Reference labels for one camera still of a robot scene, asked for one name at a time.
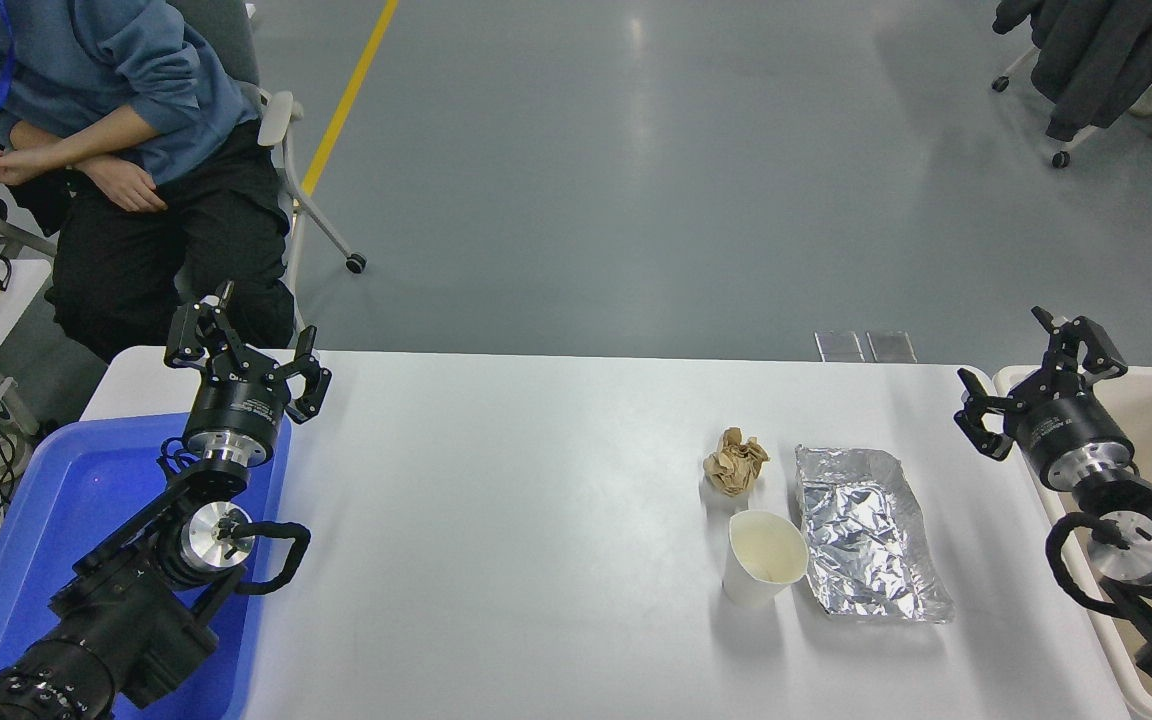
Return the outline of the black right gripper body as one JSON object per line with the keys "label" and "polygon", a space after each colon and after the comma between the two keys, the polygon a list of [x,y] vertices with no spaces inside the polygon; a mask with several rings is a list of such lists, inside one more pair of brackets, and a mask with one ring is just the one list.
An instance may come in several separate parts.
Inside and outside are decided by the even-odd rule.
{"label": "black right gripper body", "polygon": [[1011,397],[1026,406],[1018,419],[1011,419],[1011,434],[1034,473],[1051,473],[1061,457],[1092,446],[1096,447],[1092,455],[1106,460],[1112,468],[1134,464],[1134,444],[1093,389],[1058,396],[1016,386],[1011,388]]}

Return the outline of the person's right hand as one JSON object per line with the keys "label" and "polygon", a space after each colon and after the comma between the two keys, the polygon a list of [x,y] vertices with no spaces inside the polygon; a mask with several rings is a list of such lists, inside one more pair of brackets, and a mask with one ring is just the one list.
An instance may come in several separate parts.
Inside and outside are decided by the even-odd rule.
{"label": "person's right hand", "polygon": [[154,179],[132,161],[104,154],[78,161],[73,168],[91,181],[118,209],[132,213],[168,210],[166,202],[156,192]]}

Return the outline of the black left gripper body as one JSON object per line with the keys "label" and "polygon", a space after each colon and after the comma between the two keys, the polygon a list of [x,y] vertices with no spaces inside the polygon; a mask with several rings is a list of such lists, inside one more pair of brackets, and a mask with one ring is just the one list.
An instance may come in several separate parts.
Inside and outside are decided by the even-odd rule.
{"label": "black left gripper body", "polygon": [[291,392],[285,381],[270,381],[278,361],[255,350],[211,356],[204,382],[184,429],[184,445],[202,454],[215,435],[225,435],[230,446],[247,454],[270,454],[276,446],[285,406]]}

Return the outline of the person's left hand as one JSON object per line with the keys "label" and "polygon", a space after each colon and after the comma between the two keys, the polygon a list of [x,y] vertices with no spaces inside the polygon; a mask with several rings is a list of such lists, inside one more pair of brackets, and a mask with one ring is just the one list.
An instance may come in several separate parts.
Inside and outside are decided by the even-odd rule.
{"label": "person's left hand", "polygon": [[50,170],[51,160],[47,149],[6,150],[0,145],[0,183],[15,185],[32,181]]}

